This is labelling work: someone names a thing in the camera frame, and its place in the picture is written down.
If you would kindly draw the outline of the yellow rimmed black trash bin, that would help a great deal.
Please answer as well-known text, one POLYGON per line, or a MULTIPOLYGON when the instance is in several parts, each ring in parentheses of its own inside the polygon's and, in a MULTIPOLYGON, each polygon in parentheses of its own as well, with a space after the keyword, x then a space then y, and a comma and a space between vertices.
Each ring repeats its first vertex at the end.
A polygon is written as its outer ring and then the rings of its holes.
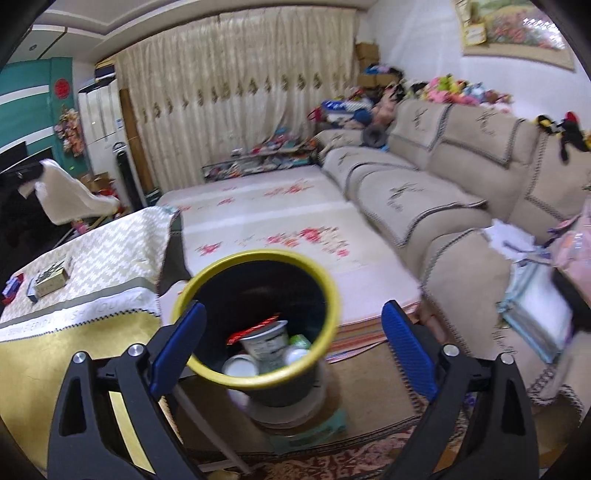
POLYGON ((190 371, 228 390, 270 390, 308 379, 322 364, 341 322, 341 298, 317 262, 286 250, 252 250, 224 257, 192 277, 177 297, 178 320, 192 302, 204 306, 202 333, 187 360, 190 371), (231 336, 256 331, 269 320, 287 320, 287 336, 311 342, 303 359, 256 377, 229 377, 222 365, 242 351, 231 336))

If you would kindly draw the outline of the yellow white table cloth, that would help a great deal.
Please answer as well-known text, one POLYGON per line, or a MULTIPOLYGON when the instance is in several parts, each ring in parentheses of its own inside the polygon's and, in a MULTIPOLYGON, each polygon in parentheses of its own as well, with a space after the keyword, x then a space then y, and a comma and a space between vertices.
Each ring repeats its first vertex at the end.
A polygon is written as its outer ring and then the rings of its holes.
POLYGON ((71 357, 119 355, 161 325, 159 298, 169 248, 182 247, 180 213, 148 207, 92 230, 32 261, 26 280, 69 259, 66 285, 32 302, 21 288, 1 315, 1 417, 39 470, 71 357))

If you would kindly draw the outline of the stacked papers on sofa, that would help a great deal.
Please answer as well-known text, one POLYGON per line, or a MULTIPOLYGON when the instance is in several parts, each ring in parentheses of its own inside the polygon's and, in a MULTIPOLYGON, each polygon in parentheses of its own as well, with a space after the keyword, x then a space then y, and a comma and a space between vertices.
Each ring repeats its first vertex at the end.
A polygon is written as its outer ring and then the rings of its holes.
POLYGON ((499 219, 483 233, 489 246, 511 262, 509 285, 497 303, 500 317, 545 363, 554 362, 572 336, 573 310, 553 281, 550 250, 499 219))

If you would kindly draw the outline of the white paper bowl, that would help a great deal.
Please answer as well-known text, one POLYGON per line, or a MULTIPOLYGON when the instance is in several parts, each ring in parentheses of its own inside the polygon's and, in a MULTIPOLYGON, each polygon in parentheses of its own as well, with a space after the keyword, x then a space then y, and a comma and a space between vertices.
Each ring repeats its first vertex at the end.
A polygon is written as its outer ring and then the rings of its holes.
POLYGON ((237 354, 224 362, 222 373, 229 377, 256 377, 259 376, 259 364, 249 354, 237 354))

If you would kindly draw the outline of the blue white toothpaste tube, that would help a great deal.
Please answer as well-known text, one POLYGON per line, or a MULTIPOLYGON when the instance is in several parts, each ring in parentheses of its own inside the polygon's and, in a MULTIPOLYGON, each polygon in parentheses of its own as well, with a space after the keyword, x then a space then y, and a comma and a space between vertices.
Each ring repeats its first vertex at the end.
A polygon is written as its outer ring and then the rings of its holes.
POLYGON ((35 291, 35 284, 36 284, 36 278, 33 277, 27 287, 27 291, 26 291, 26 296, 27 298, 33 303, 36 304, 38 302, 38 297, 35 291))

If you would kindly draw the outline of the green flower cover book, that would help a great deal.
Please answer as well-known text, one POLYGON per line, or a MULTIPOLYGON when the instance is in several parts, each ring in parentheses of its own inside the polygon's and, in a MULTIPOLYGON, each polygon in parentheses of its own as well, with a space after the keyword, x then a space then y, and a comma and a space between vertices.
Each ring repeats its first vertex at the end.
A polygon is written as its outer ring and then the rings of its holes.
POLYGON ((37 298, 42 298, 56 290, 63 288, 70 279, 72 258, 64 257, 40 272, 34 282, 34 292, 37 298))

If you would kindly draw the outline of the red tray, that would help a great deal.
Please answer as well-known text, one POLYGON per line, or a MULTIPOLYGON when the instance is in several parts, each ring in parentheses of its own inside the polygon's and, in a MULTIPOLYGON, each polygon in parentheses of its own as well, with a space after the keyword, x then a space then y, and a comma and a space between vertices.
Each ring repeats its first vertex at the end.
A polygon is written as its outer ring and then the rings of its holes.
POLYGON ((24 275, 22 273, 11 277, 5 284, 1 292, 1 302, 3 305, 9 305, 16 297, 18 290, 23 284, 24 275))

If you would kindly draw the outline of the black flat screen television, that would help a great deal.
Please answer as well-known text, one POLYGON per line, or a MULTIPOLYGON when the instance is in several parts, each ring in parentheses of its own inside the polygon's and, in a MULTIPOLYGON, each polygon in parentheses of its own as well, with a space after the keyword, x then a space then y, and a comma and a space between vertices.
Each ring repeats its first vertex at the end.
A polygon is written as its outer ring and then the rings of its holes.
POLYGON ((66 228, 53 224, 34 193, 18 188, 41 172, 41 160, 53 160, 51 147, 28 154, 24 142, 1 154, 1 284, 18 269, 51 250, 66 228))

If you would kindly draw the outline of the black tower fan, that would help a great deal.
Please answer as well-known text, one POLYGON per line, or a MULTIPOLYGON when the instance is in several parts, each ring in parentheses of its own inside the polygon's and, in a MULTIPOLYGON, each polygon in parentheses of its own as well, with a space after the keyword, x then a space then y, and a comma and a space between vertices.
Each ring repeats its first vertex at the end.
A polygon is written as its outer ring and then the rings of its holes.
POLYGON ((112 150, 116 165, 119 170, 119 175, 123 182, 132 209, 134 211, 143 209, 144 204, 142 201, 142 196, 136 182, 134 170, 132 168, 132 162, 129 158, 126 144, 124 142, 116 142, 113 145, 112 150))

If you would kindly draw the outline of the beige sectional sofa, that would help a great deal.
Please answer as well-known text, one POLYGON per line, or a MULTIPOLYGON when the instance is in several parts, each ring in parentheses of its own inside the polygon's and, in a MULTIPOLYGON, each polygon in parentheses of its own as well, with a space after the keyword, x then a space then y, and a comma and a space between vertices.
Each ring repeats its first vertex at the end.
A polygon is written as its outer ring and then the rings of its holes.
POLYGON ((545 243, 586 200, 590 157, 532 122, 495 109, 406 100, 386 150, 358 130, 318 133, 325 173, 393 246, 421 283, 427 310, 467 353, 512 354, 530 398, 590 408, 590 337, 578 333, 546 362, 497 306, 511 263, 485 229, 495 221, 545 243))

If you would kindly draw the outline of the white floral floor mattress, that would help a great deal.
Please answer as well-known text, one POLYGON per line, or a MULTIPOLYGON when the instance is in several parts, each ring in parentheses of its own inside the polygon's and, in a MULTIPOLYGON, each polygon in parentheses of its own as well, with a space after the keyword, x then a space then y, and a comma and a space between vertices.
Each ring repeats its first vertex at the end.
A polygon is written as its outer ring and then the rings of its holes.
POLYGON ((321 265, 342 301, 329 361, 384 341, 387 301, 397 301, 407 314, 419 305, 418 280, 317 166, 174 190, 158 203, 181 212, 185 264, 193 274, 226 256, 263 249, 294 252, 321 265))

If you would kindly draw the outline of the low shelf with toys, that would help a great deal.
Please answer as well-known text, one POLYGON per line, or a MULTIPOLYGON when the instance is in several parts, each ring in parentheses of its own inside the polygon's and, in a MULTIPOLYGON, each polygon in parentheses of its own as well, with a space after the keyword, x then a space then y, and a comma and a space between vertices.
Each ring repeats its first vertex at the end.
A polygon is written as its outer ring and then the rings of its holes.
POLYGON ((288 140, 281 144, 266 142, 247 153, 232 153, 228 159, 205 165, 205 183, 252 176, 280 170, 290 170, 315 164, 318 142, 313 138, 300 143, 288 140))

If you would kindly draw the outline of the pile of plush toys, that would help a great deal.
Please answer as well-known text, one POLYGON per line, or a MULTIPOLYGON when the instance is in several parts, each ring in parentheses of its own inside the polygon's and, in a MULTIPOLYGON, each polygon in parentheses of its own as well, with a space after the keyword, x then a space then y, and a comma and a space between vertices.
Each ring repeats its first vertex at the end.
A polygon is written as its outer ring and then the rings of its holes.
POLYGON ((403 79, 397 85, 404 100, 416 99, 438 104, 484 106, 510 111, 513 96, 487 89, 482 82, 456 79, 452 74, 435 77, 429 82, 403 79))

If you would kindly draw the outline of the cream patterned curtain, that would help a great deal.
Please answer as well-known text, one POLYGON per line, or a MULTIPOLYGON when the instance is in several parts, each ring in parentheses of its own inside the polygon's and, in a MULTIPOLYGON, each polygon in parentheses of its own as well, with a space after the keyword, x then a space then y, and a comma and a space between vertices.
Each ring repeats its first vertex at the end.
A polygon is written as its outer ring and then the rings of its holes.
POLYGON ((353 85, 354 9, 286 6, 207 17, 114 57, 148 168, 167 192, 280 127, 307 135, 308 114, 353 85))

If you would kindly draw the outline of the stacked cardboard boxes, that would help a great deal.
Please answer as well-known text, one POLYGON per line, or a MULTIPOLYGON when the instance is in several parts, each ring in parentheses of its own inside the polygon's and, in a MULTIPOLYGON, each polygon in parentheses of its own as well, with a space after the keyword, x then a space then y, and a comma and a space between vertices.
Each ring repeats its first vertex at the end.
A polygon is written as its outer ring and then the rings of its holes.
POLYGON ((355 46, 359 63, 358 84, 362 88, 387 87, 400 80, 400 72, 381 61, 380 48, 376 43, 360 42, 355 46))

